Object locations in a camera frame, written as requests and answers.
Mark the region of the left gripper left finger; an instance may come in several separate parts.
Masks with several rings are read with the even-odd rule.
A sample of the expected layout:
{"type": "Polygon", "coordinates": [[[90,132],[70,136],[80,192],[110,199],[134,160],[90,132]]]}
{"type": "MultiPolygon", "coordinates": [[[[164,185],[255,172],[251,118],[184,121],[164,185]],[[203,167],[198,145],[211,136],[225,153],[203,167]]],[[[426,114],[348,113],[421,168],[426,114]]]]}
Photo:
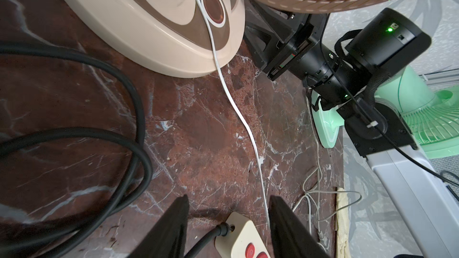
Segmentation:
{"type": "Polygon", "coordinates": [[[131,258],[184,257],[189,209],[187,195],[175,199],[129,256],[131,258]]]}

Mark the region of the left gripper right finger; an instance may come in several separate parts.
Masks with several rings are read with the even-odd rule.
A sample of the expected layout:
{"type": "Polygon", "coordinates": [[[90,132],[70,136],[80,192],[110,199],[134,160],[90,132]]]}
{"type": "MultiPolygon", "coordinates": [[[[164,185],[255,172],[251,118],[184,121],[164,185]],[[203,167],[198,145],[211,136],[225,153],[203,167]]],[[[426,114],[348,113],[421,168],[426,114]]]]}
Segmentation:
{"type": "Polygon", "coordinates": [[[268,213],[273,253],[276,258],[328,257],[282,197],[270,197],[268,213]]]}

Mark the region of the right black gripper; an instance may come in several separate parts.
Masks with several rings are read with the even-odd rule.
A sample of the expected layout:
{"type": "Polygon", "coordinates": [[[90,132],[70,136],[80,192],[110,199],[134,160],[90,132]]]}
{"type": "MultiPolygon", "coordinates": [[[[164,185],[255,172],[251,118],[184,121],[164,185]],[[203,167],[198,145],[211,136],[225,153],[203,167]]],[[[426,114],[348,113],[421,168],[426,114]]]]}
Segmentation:
{"type": "Polygon", "coordinates": [[[256,0],[245,0],[245,10],[244,40],[268,79],[292,73],[320,95],[325,111],[357,99],[375,106],[374,93],[364,91],[371,74],[323,45],[328,14],[277,10],[256,0]]]}

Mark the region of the beige power strip red sockets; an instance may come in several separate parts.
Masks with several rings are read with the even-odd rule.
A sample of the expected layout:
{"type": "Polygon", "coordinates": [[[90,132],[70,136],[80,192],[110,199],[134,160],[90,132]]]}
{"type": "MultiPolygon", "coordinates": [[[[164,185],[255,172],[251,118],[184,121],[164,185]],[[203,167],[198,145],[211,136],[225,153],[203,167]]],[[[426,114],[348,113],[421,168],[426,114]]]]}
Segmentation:
{"type": "Polygon", "coordinates": [[[232,212],[226,223],[230,231],[215,239],[215,248],[222,258],[269,258],[268,250],[255,224],[247,217],[232,212]]]}

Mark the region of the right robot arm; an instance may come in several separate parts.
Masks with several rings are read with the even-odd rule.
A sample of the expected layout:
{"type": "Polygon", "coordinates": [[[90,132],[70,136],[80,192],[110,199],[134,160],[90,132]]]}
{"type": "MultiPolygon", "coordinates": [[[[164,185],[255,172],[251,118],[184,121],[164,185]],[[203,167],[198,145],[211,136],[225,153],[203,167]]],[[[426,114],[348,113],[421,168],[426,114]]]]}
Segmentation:
{"type": "Polygon", "coordinates": [[[459,152],[459,88],[431,90],[410,67],[431,44],[412,20],[385,8],[365,27],[323,44],[327,13],[293,13],[246,0],[244,38],[257,68],[286,72],[311,91],[321,144],[341,127],[380,179],[425,258],[459,255],[459,186],[431,161],[459,152]]]}

